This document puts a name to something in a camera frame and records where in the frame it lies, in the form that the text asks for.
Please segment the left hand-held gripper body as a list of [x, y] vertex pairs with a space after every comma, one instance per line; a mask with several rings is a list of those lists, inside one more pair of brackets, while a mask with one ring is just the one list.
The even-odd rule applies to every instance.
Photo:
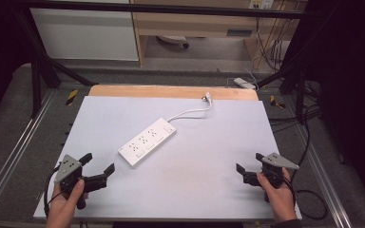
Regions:
[[[58, 173], [54, 182], [60, 185], [61, 194], [64, 197], [70, 195], [79, 180], [85, 181], [85, 193], [106, 188], [107, 176], [104, 172], [99, 175], [86, 177], [83, 175], [83, 165], [79, 163], [79, 160], [72, 158], [70, 155], [65, 155], [59, 165]], [[83, 196], [81, 196], [77, 202], [77, 209], [82, 210], [85, 208], [86, 200]]]

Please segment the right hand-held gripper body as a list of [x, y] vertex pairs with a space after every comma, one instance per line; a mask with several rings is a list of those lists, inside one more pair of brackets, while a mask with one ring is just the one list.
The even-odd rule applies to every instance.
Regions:
[[[278, 153], [272, 153], [268, 156], [264, 156], [261, 161], [261, 165], [261, 173], [269, 180], [271, 185], [275, 188], [279, 188], [282, 184], [287, 185], [292, 191], [293, 201], [296, 203], [296, 192], [292, 183], [284, 177], [283, 168], [298, 170], [299, 166], [282, 157]], [[242, 175], [242, 178], [243, 183], [247, 183], [252, 186], [260, 186], [255, 172], [246, 171], [244, 175]]]

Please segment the person's right hand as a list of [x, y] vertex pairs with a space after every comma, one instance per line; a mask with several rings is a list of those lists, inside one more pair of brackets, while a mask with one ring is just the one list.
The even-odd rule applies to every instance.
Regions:
[[276, 223], [298, 218], [293, 201], [293, 194], [287, 185], [282, 184], [279, 188], [275, 188], [262, 173], [257, 174], [257, 179], [261, 188], [268, 196]]

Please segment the person's left hand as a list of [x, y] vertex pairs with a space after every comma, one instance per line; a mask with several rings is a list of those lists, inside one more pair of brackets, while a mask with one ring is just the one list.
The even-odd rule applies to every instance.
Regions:
[[85, 181], [79, 180], [71, 194], [66, 198], [61, 194], [60, 185], [56, 184], [54, 186], [46, 228], [70, 228], [79, 198], [81, 196], [87, 198], [84, 188]]

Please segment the white table mat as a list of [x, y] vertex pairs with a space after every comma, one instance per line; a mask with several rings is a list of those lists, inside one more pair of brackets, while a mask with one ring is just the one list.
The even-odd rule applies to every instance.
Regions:
[[[176, 133], [131, 167], [118, 149], [160, 118]], [[263, 191], [243, 183], [236, 163], [257, 172], [256, 153], [277, 149], [260, 101], [87, 96], [63, 152], [75, 159], [92, 154], [86, 176], [116, 167], [78, 219], [247, 221], [273, 213]]]

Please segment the person's dark right sleeve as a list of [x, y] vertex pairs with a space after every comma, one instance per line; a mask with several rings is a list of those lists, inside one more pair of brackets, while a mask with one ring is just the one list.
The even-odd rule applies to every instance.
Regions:
[[290, 219], [276, 223], [271, 228], [302, 228], [302, 224], [299, 219]]

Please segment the white floor power strip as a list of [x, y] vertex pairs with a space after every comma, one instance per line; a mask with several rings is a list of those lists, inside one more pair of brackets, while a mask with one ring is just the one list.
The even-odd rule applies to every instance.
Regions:
[[236, 79], [234, 79], [234, 80], [233, 80], [233, 82], [234, 82], [237, 86], [239, 86], [239, 87], [241, 87], [241, 88], [253, 89], [253, 90], [255, 90], [255, 89], [256, 89], [256, 87], [255, 87], [253, 84], [251, 84], [251, 83], [249, 83], [249, 82], [247, 82], [247, 81], [243, 80], [242, 78], [236, 78]]

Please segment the black metal stand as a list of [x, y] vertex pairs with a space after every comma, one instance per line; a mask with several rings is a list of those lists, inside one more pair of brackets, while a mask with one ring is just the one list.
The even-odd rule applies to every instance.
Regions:
[[32, 118], [35, 118], [42, 110], [43, 99], [41, 80], [44, 80], [49, 88], [58, 88], [61, 85], [61, 81], [57, 75], [57, 70], [65, 73], [68, 77], [76, 80], [84, 86], [96, 86], [96, 83], [78, 75], [48, 56], [38, 29], [32, 24], [32, 15], [28, 9], [25, 7], [13, 6], [11, 10], [17, 23], [22, 29], [22, 32], [26, 36], [25, 45], [29, 49], [31, 58], [30, 63], [33, 95]]
[[296, 89], [295, 117], [301, 124], [305, 124], [306, 121], [305, 114], [303, 113], [306, 68], [306, 64], [291, 62], [282, 67], [278, 72], [257, 82], [257, 88], [261, 88], [269, 85], [278, 78], [283, 78], [283, 83], [279, 88], [282, 95], [287, 95]]

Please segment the white cabinet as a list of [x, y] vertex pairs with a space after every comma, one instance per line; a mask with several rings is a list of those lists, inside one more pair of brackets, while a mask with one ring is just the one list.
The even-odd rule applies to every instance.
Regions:
[[51, 58], [139, 60], [130, 12], [70, 9], [30, 11]]

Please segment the office chair base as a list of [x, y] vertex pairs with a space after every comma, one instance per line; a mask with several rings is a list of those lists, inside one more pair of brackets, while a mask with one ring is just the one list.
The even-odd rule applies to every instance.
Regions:
[[183, 48], [189, 48], [189, 44], [184, 36], [159, 36], [159, 39], [173, 45], [181, 45]]

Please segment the light wooden desk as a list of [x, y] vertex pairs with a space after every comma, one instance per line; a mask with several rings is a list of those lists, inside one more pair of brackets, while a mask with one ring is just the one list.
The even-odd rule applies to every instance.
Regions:
[[[147, 5], [250, 9], [250, 0], [129, 0], [129, 2]], [[303, 11], [307, 3], [308, 0], [274, 0], [270, 10]], [[141, 63], [145, 62], [146, 44], [150, 36], [232, 37], [240, 38], [244, 42], [256, 68], [266, 64], [263, 57], [275, 41], [292, 39], [298, 25], [297, 19], [193, 14], [134, 12], [132, 18]]]

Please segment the aluminium floor rail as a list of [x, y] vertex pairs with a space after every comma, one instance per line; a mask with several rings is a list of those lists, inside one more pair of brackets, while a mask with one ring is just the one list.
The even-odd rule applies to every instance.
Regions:
[[27, 149], [30, 140], [40, 122], [47, 113], [48, 107], [51, 104], [53, 96], [56, 94], [56, 89], [49, 89], [41, 102], [41, 109], [37, 114], [28, 121], [28, 124], [18, 139], [16, 145], [11, 149], [8, 158], [6, 159], [3, 167], [0, 169], [0, 195], [3, 192], [6, 184], [8, 183], [14, 168], [21, 160], [25, 150]]
[[311, 133], [307, 130], [305, 125], [301, 124], [297, 126], [297, 132], [306, 146], [305, 158], [311, 165], [322, 195], [336, 223], [336, 227], [352, 228], [352, 223], [339, 199], [336, 189], [334, 188], [328, 173], [325, 171], [322, 162], [317, 156], [317, 151], [311, 141]]

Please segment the white wall socket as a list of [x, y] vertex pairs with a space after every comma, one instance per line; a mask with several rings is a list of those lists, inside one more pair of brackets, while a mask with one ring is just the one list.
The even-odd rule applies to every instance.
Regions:
[[255, 10], [269, 10], [272, 8], [274, 0], [250, 0], [249, 8]]

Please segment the black metal frame bar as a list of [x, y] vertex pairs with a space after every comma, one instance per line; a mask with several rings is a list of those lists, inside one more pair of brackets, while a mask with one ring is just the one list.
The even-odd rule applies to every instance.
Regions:
[[98, 3], [98, 2], [75, 2], [57, 0], [14, 0], [15, 6], [34, 9], [50, 10], [94, 10], [94, 11], [119, 11], [141, 13], [168, 13], [168, 14], [193, 14], [193, 15], [216, 15], [237, 17], [260, 17], [260, 18], [283, 18], [283, 19], [306, 19], [319, 18], [321, 13], [312, 11], [284, 11], [271, 9], [233, 9], [214, 7], [193, 6], [169, 6], [147, 4], [122, 4], [122, 3]]

